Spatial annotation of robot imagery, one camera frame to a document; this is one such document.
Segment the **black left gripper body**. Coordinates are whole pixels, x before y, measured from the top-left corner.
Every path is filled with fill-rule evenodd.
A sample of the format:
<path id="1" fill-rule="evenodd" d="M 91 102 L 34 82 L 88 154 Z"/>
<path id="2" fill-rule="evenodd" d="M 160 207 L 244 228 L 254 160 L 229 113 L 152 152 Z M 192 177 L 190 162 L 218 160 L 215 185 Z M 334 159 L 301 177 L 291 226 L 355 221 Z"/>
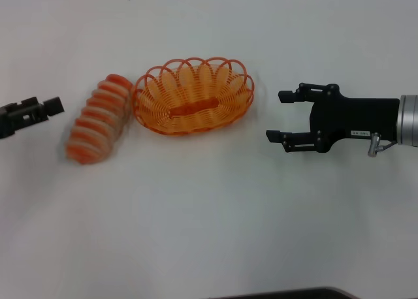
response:
<path id="1" fill-rule="evenodd" d="M 16 103 L 10 103 L 1 107 L 0 112 L 0 139 L 8 138 L 15 134 L 13 121 L 9 118 L 9 112 L 13 110 Z"/>

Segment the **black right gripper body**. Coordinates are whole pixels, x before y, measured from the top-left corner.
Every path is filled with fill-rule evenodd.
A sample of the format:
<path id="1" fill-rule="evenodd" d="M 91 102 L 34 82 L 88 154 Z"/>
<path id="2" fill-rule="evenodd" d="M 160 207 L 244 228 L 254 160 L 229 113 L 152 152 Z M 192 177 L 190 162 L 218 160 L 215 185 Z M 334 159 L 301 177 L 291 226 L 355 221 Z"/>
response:
<path id="1" fill-rule="evenodd" d="M 313 102 L 310 132 L 316 135 L 319 153 L 328 152 L 343 139 L 367 139 L 376 154 L 397 144 L 396 125 L 399 99 L 348 98 L 337 84 L 328 84 L 330 91 Z"/>

